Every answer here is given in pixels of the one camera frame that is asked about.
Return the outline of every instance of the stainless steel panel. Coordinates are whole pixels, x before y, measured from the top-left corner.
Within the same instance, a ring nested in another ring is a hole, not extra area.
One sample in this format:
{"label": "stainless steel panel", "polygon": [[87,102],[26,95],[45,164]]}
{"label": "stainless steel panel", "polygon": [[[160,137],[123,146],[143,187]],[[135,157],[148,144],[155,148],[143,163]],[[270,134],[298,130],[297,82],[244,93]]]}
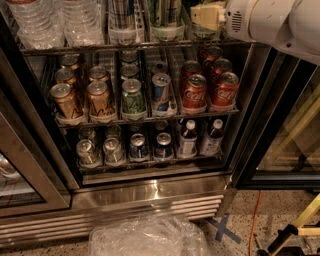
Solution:
{"label": "stainless steel panel", "polygon": [[223,176],[190,176],[78,193],[69,210],[0,219],[0,247],[88,236],[95,227],[146,215],[182,214],[190,220],[212,217],[220,208],[226,210],[235,195],[226,180]]}

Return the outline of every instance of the bottle label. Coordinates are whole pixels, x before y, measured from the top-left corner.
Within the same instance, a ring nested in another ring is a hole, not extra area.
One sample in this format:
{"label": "bottle label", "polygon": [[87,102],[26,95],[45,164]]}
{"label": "bottle label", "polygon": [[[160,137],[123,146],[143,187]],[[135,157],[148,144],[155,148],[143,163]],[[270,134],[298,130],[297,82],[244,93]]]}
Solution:
{"label": "bottle label", "polygon": [[191,155],[194,153],[194,148],[196,146],[197,138],[186,139],[180,136],[180,147],[179,153],[181,155]]}
{"label": "bottle label", "polygon": [[200,143],[200,155],[213,156],[219,152],[222,138],[212,139],[205,134]]}

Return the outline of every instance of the refrigerator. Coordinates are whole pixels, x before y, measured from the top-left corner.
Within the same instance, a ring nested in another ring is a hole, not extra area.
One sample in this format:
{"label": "refrigerator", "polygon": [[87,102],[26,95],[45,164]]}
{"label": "refrigerator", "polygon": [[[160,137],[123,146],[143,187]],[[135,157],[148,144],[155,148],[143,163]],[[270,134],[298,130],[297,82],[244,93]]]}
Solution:
{"label": "refrigerator", "polygon": [[[143,6],[142,42],[115,45],[106,30],[104,45],[71,47],[65,42],[52,49],[26,49],[4,1],[1,8],[0,159],[6,168],[0,176],[0,247],[88,236],[95,227],[150,214],[181,214],[189,220],[220,217],[238,189],[319,188],[316,65],[265,44],[226,38],[223,31],[199,39],[186,11],[182,38],[159,42]],[[232,63],[240,79],[236,103],[228,111],[210,111],[207,105],[202,112],[187,114],[179,96],[180,72],[186,61],[197,60],[203,45],[219,46]],[[146,113],[138,120],[122,113],[120,69],[126,51],[137,53],[145,86]],[[85,86],[90,68],[102,65],[110,72],[115,101],[111,121],[86,113],[85,120],[70,124],[57,116],[50,90],[62,56],[70,55],[81,58]],[[150,70],[155,62],[167,63],[171,77],[168,115],[159,115],[152,105]],[[196,120],[197,150],[206,121],[223,121],[217,154],[179,157],[178,121],[186,118]],[[153,129],[159,121],[170,127],[169,159],[155,154]],[[110,124],[121,127],[125,160],[119,166],[106,163],[102,150]],[[130,155],[129,127],[136,124],[144,127],[149,148],[143,161],[132,161]],[[80,161],[81,128],[95,129],[99,164]],[[306,138],[301,138],[304,131]],[[9,169],[15,179],[3,175]]]}

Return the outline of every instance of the plastic bottle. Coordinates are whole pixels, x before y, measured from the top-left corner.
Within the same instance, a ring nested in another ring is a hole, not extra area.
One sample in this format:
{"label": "plastic bottle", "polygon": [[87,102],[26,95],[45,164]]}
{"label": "plastic bottle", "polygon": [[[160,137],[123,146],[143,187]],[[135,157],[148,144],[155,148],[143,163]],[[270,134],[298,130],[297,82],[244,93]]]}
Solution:
{"label": "plastic bottle", "polygon": [[223,122],[216,119],[212,126],[209,126],[200,143],[200,155],[213,156],[219,152],[224,131]]}
{"label": "plastic bottle", "polygon": [[186,126],[181,128],[179,154],[182,157],[192,156],[197,153],[196,141],[198,136],[195,128],[196,122],[194,120],[188,120]]}

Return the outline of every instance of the red can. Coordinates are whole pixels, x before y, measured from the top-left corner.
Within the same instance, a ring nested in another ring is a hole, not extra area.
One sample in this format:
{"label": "red can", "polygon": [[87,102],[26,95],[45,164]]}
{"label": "red can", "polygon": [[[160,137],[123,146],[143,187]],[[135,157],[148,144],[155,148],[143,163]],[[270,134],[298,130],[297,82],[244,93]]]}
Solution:
{"label": "red can", "polygon": [[181,67],[180,86],[179,86],[181,98],[183,98],[184,91],[186,89],[186,84],[188,83],[188,78],[191,75],[195,75],[195,74],[200,75],[201,73],[202,73],[201,65],[197,61],[188,60],[183,64],[183,66]]}
{"label": "red can", "polygon": [[221,74],[232,71],[232,63],[227,59],[221,58],[215,62],[207,62],[206,64],[208,65],[205,67],[204,76],[207,79],[208,91],[211,94]]}
{"label": "red can", "polygon": [[232,72],[223,73],[210,94],[212,105],[217,107],[215,111],[219,111],[219,107],[233,106],[238,88],[238,76]]}
{"label": "red can", "polygon": [[201,66],[205,61],[216,61],[222,58],[223,51],[218,46],[201,46],[198,48],[197,59]]}
{"label": "red can", "polygon": [[203,105],[204,96],[207,92],[207,81],[202,75],[191,75],[186,84],[182,97],[182,105],[189,109],[198,109]]}

